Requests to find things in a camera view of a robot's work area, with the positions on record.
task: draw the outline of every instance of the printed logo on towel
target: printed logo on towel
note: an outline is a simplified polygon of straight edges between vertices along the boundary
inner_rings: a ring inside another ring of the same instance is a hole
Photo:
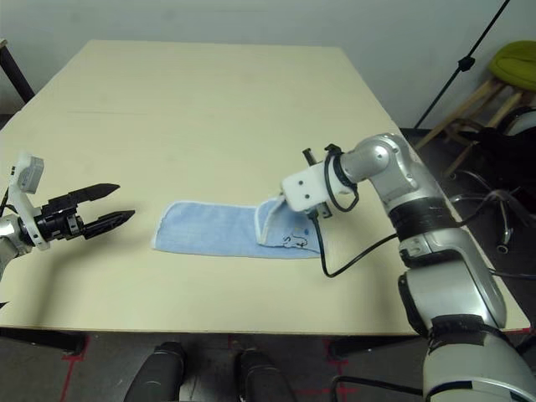
[[[309,243],[306,237],[308,235],[309,229],[294,228],[294,230],[288,236],[283,237],[283,247],[303,248]]]

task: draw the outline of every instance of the towel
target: towel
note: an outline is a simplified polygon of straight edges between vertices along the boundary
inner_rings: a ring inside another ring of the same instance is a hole
[[[318,257],[317,235],[304,213],[284,197],[255,206],[178,201],[164,213],[153,239],[157,250],[263,258]]]

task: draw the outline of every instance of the white wall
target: white wall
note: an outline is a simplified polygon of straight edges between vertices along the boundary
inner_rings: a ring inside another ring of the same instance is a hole
[[[400,126],[413,126],[503,0],[0,0],[0,37],[38,90],[88,39],[342,47]],[[536,2],[513,0],[433,126],[504,44],[536,39]],[[20,107],[0,75],[0,113]]]

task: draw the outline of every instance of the beige table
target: beige table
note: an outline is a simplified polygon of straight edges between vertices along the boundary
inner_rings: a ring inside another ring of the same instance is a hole
[[[18,152],[44,158],[36,205],[94,183],[89,221],[113,232],[55,241],[13,261],[0,325],[118,331],[411,333],[397,291],[397,242],[334,280],[318,259],[178,255],[151,249],[164,209],[191,199],[256,205],[318,157],[397,131],[340,49],[92,41],[1,131],[2,184]],[[367,183],[351,214],[323,223],[329,264],[393,232]],[[508,328],[528,321],[502,282]]]

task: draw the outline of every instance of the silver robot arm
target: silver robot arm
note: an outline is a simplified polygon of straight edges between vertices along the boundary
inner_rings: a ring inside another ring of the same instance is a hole
[[[9,187],[0,205],[0,280],[8,263],[26,255],[33,247],[47,250],[52,240],[71,240],[84,236],[91,239],[124,224],[135,211],[118,211],[100,216],[85,224],[77,213],[79,203],[106,197],[119,188],[116,184],[96,184],[49,200],[35,208],[27,194],[35,194],[44,161],[21,152],[12,168]],[[9,207],[15,214],[3,216]]]
[[[283,193],[292,209],[304,211],[328,201],[330,193],[357,194],[363,180],[373,184],[409,268],[399,278],[408,320],[430,340],[425,399],[536,401],[531,370],[499,329],[506,324],[501,292],[405,139],[380,134],[348,153],[327,149],[327,164],[286,178]]]

